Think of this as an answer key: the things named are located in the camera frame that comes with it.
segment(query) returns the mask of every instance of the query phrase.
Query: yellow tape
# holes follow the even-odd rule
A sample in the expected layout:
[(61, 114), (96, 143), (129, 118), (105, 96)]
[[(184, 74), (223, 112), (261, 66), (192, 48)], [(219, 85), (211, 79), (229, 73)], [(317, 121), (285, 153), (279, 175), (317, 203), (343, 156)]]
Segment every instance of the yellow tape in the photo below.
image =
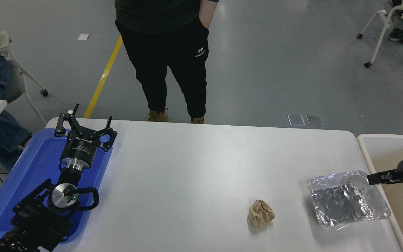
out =
[(110, 73), (110, 70), (112, 69), (113, 62), (116, 59), (116, 56), (117, 56), (117, 53), (119, 51), (121, 44), (122, 44), (122, 37), (119, 36), (118, 42), (116, 43), (116, 46), (113, 49), (112, 55), (110, 56), (107, 66), (105, 67), (104, 73), (102, 74), (102, 77), (100, 78), (99, 84), (97, 85), (96, 91), (94, 91), (93, 98), (91, 99), (90, 104), (88, 105), (88, 108), (86, 109), (86, 112), (85, 112), (85, 115), (83, 116), (83, 118), (90, 118), (91, 113), (93, 113), (93, 109), (96, 105), (97, 99), (99, 99), (99, 95), (102, 91), (102, 88), (104, 87), (105, 81), (108, 78), (108, 74)]

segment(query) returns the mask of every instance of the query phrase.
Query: brown paper bag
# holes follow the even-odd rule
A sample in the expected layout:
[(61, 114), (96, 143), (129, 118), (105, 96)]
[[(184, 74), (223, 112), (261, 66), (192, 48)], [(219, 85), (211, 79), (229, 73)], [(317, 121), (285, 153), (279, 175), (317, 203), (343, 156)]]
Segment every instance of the brown paper bag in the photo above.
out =
[(250, 218), (253, 228), (263, 228), (275, 218), (273, 209), (263, 200), (258, 199), (248, 210), (248, 218)]

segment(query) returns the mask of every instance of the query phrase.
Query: aluminum foil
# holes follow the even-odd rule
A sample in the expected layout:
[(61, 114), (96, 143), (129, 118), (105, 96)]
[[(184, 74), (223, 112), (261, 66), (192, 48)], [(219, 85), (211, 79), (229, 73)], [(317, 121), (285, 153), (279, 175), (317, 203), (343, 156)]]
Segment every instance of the aluminum foil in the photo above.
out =
[(363, 171), (314, 177), (308, 180), (320, 225), (339, 230), (352, 222), (387, 219), (391, 212), (382, 194), (369, 185)]

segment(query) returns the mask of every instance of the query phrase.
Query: tan boot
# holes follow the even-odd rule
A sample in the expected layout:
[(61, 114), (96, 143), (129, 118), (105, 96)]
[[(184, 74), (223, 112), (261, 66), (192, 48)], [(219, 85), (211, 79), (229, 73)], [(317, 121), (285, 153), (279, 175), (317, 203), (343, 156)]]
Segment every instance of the tan boot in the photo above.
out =
[(192, 123), (196, 123), (196, 124), (206, 124), (206, 122), (205, 122), (205, 117), (202, 117), (202, 118), (194, 118), (194, 119), (192, 120)]
[(166, 123), (169, 121), (169, 115), (166, 113), (166, 110), (160, 113), (150, 110), (149, 119), (147, 119), (147, 121), (162, 121)]

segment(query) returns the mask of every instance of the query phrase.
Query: white chair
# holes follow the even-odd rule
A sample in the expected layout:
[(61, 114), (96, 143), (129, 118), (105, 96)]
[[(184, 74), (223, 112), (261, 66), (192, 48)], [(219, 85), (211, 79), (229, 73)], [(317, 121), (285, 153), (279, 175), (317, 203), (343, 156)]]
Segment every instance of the white chair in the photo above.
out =
[(32, 75), (30, 75), (24, 68), (21, 67), (21, 65), (18, 63), (16, 60), (12, 49), (10, 48), (9, 43), (12, 42), (10, 39), (9, 35), (7, 32), (1, 32), (0, 33), (0, 54), (2, 56), (8, 56), (10, 54), (11, 60), (8, 60), (8, 64), (10, 67), (11, 71), (11, 78), (10, 78), (10, 83), (7, 87), (7, 93), (6, 93), (6, 100), (7, 103), (13, 102), (16, 100), (18, 97), (20, 97), (23, 93), (26, 96), (27, 102), (29, 105), (32, 107), (34, 112), (37, 114), (37, 116), (40, 118), (40, 120), (43, 122), (43, 124), (46, 126), (47, 122), (44, 119), (44, 117), (41, 115), (37, 107), (33, 104), (32, 100), (30, 99), (29, 92), (27, 91), (27, 83), (26, 83), (26, 75), (35, 83), (37, 84), (41, 89), (40, 94), (43, 96), (48, 96), (48, 91), (46, 88), (40, 84), (40, 82), (35, 79)]
[(374, 15), (368, 21), (366, 26), (363, 28), (363, 30), (357, 35), (357, 38), (361, 39), (363, 37), (364, 31), (366, 30), (368, 25), (371, 23), (371, 21), (373, 21), (373, 19), (376, 16), (379, 16), (382, 19), (382, 21), (384, 22), (382, 32), (380, 33), (379, 40), (376, 45), (376, 49), (374, 50), (374, 53), (373, 53), (373, 57), (371, 58), (371, 60), (369, 62), (365, 63), (366, 68), (371, 67), (371, 65), (374, 63), (374, 60), (376, 59), (377, 51), (379, 50), (380, 44), (382, 43), (382, 39), (385, 35), (386, 30), (390, 26), (398, 27), (403, 30), (403, 19), (397, 12), (397, 10), (403, 10), (403, 0), (402, 0), (401, 5), (397, 5), (397, 6), (393, 6), (393, 3), (391, 0), (385, 0), (384, 7), (385, 7), (385, 10), (378, 10), (378, 11), (376, 11), (376, 13), (374, 13)]

